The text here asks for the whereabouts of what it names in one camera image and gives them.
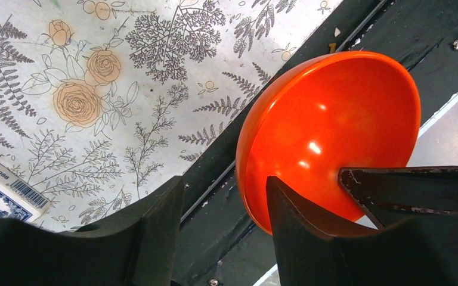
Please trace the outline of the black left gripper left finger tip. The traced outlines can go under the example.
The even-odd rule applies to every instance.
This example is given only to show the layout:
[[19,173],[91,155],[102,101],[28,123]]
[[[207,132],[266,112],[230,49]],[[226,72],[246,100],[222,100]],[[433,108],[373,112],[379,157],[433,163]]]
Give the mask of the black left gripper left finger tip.
[[183,199],[174,176],[74,232],[0,219],[0,285],[169,285]]

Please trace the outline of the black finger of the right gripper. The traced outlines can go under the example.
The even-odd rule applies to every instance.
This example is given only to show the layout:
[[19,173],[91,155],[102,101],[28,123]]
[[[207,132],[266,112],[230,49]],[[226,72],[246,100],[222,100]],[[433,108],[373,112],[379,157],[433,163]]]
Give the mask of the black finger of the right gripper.
[[343,167],[338,182],[379,228],[414,215],[458,217],[458,166]]

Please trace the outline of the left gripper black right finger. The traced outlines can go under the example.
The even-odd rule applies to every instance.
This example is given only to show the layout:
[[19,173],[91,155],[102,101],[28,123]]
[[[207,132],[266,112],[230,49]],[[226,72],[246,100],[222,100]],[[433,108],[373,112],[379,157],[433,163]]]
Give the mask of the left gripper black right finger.
[[379,229],[350,222],[267,179],[282,285],[458,285],[458,215],[368,204]]

